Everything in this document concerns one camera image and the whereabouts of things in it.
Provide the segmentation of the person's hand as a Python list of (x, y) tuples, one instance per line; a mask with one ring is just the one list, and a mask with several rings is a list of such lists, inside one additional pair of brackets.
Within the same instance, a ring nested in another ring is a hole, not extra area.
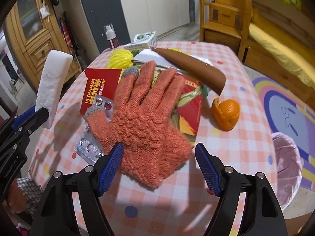
[(27, 200), (18, 187), (16, 179), (13, 180), (7, 193), (7, 199), (3, 201), (2, 204), (8, 207), (13, 214), (19, 214), (26, 210)]

